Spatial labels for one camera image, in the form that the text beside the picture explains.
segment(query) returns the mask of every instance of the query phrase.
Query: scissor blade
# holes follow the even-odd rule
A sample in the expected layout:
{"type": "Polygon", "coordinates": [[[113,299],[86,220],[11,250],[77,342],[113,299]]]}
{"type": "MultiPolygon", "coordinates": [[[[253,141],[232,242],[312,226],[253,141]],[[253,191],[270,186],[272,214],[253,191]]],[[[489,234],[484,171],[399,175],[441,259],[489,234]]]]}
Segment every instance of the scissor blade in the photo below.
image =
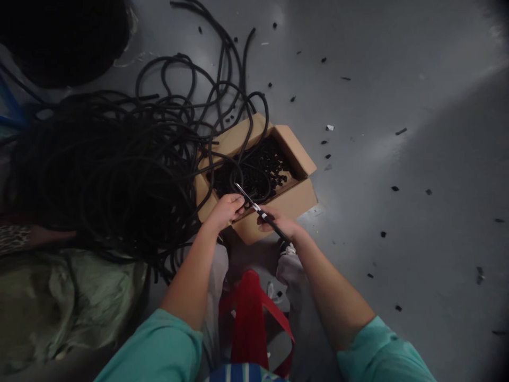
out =
{"type": "Polygon", "coordinates": [[[255,203],[251,200],[251,198],[249,197],[248,194],[245,193],[245,191],[242,189],[242,187],[238,184],[238,183],[235,183],[235,185],[237,186],[237,188],[240,190],[240,192],[242,193],[242,195],[244,195],[244,197],[247,198],[248,202],[251,203],[252,205],[254,205],[255,203]]]}

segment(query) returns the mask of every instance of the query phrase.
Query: scissors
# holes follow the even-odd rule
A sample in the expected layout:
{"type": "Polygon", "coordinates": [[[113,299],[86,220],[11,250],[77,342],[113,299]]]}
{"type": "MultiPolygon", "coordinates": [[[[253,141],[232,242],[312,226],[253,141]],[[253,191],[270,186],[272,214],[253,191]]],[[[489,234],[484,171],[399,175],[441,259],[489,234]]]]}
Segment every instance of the scissors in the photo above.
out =
{"type": "Polygon", "coordinates": [[[254,210],[258,213],[258,215],[260,215],[261,218],[274,229],[274,231],[279,235],[280,238],[282,238],[285,242],[290,244],[291,243],[290,239],[288,239],[288,237],[283,233],[283,231],[281,231],[281,229],[276,225],[276,223],[274,223],[274,220],[272,220],[272,218],[269,215],[263,212],[258,204],[251,200],[249,195],[245,193],[245,191],[238,183],[235,183],[235,185],[240,190],[242,195],[244,195],[247,201],[253,206],[254,210]]]}

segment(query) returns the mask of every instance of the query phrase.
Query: cardboard box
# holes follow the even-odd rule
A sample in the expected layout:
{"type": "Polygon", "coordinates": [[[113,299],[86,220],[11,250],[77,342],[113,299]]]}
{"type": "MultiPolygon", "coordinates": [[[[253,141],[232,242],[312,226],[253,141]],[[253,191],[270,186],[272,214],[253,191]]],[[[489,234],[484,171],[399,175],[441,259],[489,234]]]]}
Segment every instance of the cardboard box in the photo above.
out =
{"type": "MultiPolygon", "coordinates": [[[[264,116],[260,113],[253,115],[253,130],[246,147],[247,150],[260,140],[264,131],[264,126],[264,116]]],[[[219,145],[214,145],[214,151],[228,155],[229,157],[238,154],[248,130],[249,119],[246,119],[218,136],[215,141],[218,141],[219,145]]],[[[276,196],[273,196],[264,204],[281,210],[291,219],[296,219],[318,203],[313,184],[308,178],[310,174],[316,171],[317,166],[313,163],[304,147],[302,147],[301,143],[288,126],[274,126],[269,123],[267,136],[268,135],[272,135],[280,144],[283,153],[292,166],[295,177],[290,173],[285,173],[285,175],[288,176],[288,181],[283,183],[283,186],[278,186],[276,188],[276,196]]],[[[213,157],[214,163],[221,159],[220,157],[213,157]]],[[[205,158],[198,167],[202,169],[207,167],[208,164],[208,158],[205,158]]],[[[210,187],[205,173],[201,173],[195,178],[195,185],[197,193],[196,201],[197,204],[200,204],[207,195],[210,187]]],[[[198,212],[200,221],[205,221],[217,201],[218,196],[214,190],[208,201],[198,212]]],[[[256,224],[257,217],[258,214],[254,212],[253,209],[249,209],[240,219],[232,223],[233,229],[247,245],[251,245],[270,235],[270,233],[258,231],[258,226],[256,224]]]]}

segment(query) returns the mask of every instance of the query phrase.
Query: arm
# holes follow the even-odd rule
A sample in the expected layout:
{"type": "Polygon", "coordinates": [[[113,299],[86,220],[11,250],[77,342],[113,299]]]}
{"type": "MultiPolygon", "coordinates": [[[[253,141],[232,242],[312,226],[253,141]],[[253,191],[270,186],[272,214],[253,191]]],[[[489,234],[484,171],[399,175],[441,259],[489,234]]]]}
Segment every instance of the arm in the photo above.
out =
{"type": "Polygon", "coordinates": [[[203,342],[199,331],[217,235],[244,212],[243,204],[244,198],[237,194],[221,198],[198,231],[160,309],[140,325],[95,382],[196,379],[203,342]]]}
{"type": "MultiPolygon", "coordinates": [[[[314,301],[336,351],[345,350],[361,329],[375,318],[373,309],[359,292],[334,268],[314,240],[295,221],[278,210],[261,206],[274,217],[275,223],[295,246],[308,277],[314,301]]],[[[258,221],[260,231],[269,232],[271,226],[258,221]]]]}
{"type": "Polygon", "coordinates": [[[161,309],[180,318],[194,330],[201,329],[205,317],[208,279],[217,235],[230,220],[239,218],[244,212],[243,204],[244,198],[238,194],[224,195],[220,199],[198,231],[161,304],[161,309]]]}
{"type": "MultiPolygon", "coordinates": [[[[279,211],[261,207],[295,246],[308,277],[327,337],[336,349],[343,376],[353,381],[435,379],[414,347],[390,329],[361,294],[334,268],[314,240],[296,222],[279,211]]],[[[259,229],[271,227],[258,220],[259,229]]]]}

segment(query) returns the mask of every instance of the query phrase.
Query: gray pants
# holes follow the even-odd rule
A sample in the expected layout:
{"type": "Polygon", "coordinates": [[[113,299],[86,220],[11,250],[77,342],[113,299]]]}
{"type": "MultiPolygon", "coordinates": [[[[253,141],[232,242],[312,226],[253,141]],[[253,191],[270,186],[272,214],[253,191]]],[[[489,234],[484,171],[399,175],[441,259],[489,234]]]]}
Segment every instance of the gray pants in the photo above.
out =
{"type": "MultiPolygon", "coordinates": [[[[223,281],[228,271],[226,248],[217,245],[208,285],[207,313],[202,327],[203,349],[197,381],[203,381],[221,364],[218,312],[223,281]]],[[[287,286],[290,301],[289,323],[295,338],[290,380],[339,380],[336,355],[327,341],[308,279],[299,258],[279,258],[277,279],[287,286]]]]}

